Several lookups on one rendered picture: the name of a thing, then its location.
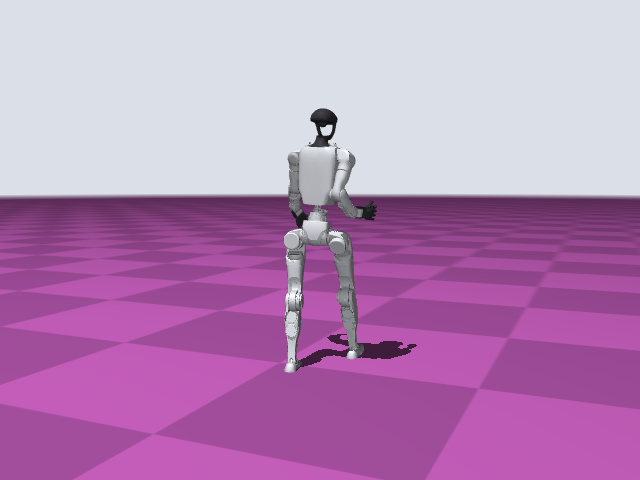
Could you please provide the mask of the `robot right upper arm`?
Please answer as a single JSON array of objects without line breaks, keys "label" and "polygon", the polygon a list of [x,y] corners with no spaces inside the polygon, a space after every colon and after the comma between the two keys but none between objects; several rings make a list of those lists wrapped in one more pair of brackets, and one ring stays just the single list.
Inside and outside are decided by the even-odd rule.
[{"label": "robot right upper arm", "polygon": [[356,163],[355,156],[346,149],[337,149],[337,161],[339,162],[333,189],[329,193],[329,197],[334,202],[341,202],[340,192],[345,189],[351,170]]}]

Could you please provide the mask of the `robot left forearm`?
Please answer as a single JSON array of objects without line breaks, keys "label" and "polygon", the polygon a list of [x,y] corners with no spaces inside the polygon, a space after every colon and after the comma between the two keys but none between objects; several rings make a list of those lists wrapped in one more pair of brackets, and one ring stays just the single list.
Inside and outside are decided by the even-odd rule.
[{"label": "robot left forearm", "polygon": [[[290,183],[289,183],[289,188],[290,188]],[[301,209],[301,194],[294,194],[291,193],[288,189],[288,198],[289,198],[289,208],[291,209],[291,211],[293,211],[297,217],[303,212],[303,210]]]}]

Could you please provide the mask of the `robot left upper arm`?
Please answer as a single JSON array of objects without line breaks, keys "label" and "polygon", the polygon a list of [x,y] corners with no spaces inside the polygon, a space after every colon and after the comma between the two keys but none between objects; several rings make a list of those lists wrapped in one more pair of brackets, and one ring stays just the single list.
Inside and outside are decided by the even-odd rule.
[{"label": "robot left upper arm", "polygon": [[290,188],[289,191],[294,194],[300,194],[298,188],[298,175],[299,175],[299,152],[301,148],[292,151],[288,155],[289,162],[289,178]]}]

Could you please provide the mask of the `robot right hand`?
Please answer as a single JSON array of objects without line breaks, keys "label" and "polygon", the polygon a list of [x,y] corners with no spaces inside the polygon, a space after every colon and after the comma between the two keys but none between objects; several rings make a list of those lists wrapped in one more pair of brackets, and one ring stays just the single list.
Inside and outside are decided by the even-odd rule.
[{"label": "robot right hand", "polygon": [[[377,208],[376,205],[372,205],[373,204],[373,200],[370,201],[370,203],[368,204],[368,206],[362,207],[362,206],[356,206],[357,209],[363,209],[363,215],[361,218],[364,218],[366,220],[373,220],[374,218],[371,218],[372,216],[375,217],[377,210],[375,210]],[[371,206],[372,205],[372,206]],[[356,217],[358,218],[358,217]]]}]

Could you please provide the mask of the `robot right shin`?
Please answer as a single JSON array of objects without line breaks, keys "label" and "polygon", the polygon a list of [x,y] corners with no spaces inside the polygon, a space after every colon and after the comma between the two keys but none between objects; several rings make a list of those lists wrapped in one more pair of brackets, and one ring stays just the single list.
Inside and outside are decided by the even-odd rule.
[{"label": "robot right shin", "polygon": [[354,347],[356,351],[357,344],[357,324],[358,324],[358,310],[357,300],[354,289],[350,289],[348,293],[349,306],[341,306],[341,317],[343,325],[347,332],[349,349]]}]

